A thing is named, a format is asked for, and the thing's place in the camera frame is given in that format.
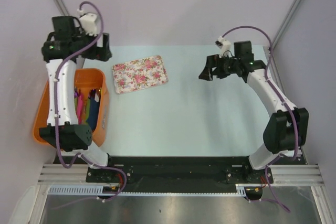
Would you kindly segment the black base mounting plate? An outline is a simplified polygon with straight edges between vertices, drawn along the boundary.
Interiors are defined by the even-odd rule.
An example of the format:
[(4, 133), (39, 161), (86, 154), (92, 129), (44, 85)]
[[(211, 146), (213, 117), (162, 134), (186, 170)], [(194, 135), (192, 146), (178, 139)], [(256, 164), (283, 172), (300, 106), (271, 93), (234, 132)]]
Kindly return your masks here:
[(88, 167), (86, 183), (103, 194), (205, 196), (261, 195), (273, 183), (270, 168), (254, 170), (247, 157), (114, 157), (113, 170)]

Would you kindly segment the silver table knife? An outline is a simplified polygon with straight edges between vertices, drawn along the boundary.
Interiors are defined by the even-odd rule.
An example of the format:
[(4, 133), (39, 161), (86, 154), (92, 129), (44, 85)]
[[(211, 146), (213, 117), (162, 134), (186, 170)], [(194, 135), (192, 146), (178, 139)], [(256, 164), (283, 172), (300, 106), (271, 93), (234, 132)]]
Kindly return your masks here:
[(98, 93), (96, 93), (95, 95), (94, 95), (94, 100), (97, 102), (97, 103), (99, 103), (100, 102), (100, 94), (98, 94)]

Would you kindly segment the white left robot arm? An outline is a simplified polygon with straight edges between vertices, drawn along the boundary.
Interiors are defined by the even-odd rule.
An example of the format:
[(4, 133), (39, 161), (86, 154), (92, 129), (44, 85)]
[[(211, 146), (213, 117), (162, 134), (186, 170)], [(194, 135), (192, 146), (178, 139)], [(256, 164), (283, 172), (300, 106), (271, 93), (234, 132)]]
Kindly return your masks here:
[(79, 18), (57, 16), (52, 18), (54, 30), (48, 35), (41, 52), (48, 72), (49, 111), (46, 127), (39, 128), (41, 138), (57, 150), (65, 168), (63, 152), (81, 158), (90, 167), (99, 168), (98, 176), (105, 182), (115, 178), (116, 169), (108, 164), (109, 155), (93, 141), (90, 126), (80, 124), (75, 107), (75, 73), (77, 58), (108, 61), (109, 35), (98, 28), (103, 21), (97, 14), (86, 13)]

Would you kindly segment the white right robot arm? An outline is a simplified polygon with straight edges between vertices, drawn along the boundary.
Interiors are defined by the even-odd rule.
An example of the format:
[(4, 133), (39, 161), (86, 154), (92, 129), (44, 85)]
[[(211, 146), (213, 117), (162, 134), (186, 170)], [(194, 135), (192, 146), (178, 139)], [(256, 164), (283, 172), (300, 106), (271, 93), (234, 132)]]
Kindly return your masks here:
[(243, 179), (254, 183), (261, 177), (261, 169), (278, 156), (293, 152), (306, 142), (309, 113), (292, 103), (268, 75), (266, 64), (255, 60), (250, 41), (231, 44), (224, 38), (215, 43), (220, 53), (206, 57), (206, 64), (198, 78), (212, 81), (232, 74), (242, 78), (258, 95), (265, 106), (269, 121), (263, 132), (263, 144), (248, 158), (250, 165), (242, 169)]

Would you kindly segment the aluminium frame rail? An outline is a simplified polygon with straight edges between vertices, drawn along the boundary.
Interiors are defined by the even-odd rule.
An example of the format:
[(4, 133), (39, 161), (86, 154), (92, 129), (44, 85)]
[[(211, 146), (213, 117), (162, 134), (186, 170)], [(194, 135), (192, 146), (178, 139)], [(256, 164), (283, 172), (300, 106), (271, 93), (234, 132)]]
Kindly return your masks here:
[(75, 164), (64, 168), (61, 164), (45, 164), (38, 183), (42, 185), (81, 185), (86, 183), (88, 165)]

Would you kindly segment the floral rectangular tray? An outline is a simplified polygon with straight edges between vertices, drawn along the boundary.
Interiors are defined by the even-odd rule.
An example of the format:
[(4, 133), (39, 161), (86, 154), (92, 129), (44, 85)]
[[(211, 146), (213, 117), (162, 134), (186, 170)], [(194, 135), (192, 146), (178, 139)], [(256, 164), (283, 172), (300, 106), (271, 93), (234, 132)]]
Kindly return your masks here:
[(118, 63), (112, 67), (115, 92), (130, 93), (168, 83), (161, 56)]

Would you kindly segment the orange plastic basket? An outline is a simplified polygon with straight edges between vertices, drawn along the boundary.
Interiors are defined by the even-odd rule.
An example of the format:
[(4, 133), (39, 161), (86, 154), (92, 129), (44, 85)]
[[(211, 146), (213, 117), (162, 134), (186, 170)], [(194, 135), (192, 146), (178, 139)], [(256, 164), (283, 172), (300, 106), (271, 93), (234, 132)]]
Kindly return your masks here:
[[(109, 91), (106, 85), (104, 73), (96, 68), (78, 69), (75, 73), (74, 85), (83, 96), (83, 103), (87, 104), (92, 90), (96, 90), (99, 99), (98, 114), (95, 118), (96, 128), (93, 131), (93, 141), (100, 147), (105, 139), (108, 125)], [(35, 142), (41, 145), (49, 145), (39, 135), (39, 128), (47, 126), (49, 110), (49, 84), (45, 84), (43, 94), (36, 112), (32, 135)]]

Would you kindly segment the pink napkin roll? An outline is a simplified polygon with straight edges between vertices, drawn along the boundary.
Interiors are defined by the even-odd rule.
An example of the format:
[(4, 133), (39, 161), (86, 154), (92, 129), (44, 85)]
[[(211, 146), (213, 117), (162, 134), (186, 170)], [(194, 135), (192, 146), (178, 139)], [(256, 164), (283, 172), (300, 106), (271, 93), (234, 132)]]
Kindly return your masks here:
[(78, 90), (75, 87), (74, 95), (75, 95), (76, 116), (77, 116), (77, 119), (78, 119), (78, 123), (81, 124), (81, 121), (82, 121), (81, 114), (82, 114), (82, 110), (83, 110), (83, 106), (84, 106), (83, 94), (81, 93), (80, 90)]

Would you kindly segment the dark blue paper napkin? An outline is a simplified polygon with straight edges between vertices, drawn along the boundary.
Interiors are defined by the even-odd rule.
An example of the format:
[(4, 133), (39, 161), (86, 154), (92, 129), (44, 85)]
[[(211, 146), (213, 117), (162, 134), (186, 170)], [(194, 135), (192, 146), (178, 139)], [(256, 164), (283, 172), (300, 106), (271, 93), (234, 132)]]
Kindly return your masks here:
[(94, 98), (89, 98), (86, 106), (86, 119), (85, 123), (88, 124), (92, 131), (97, 127), (98, 115), (99, 115), (100, 102), (97, 102)]

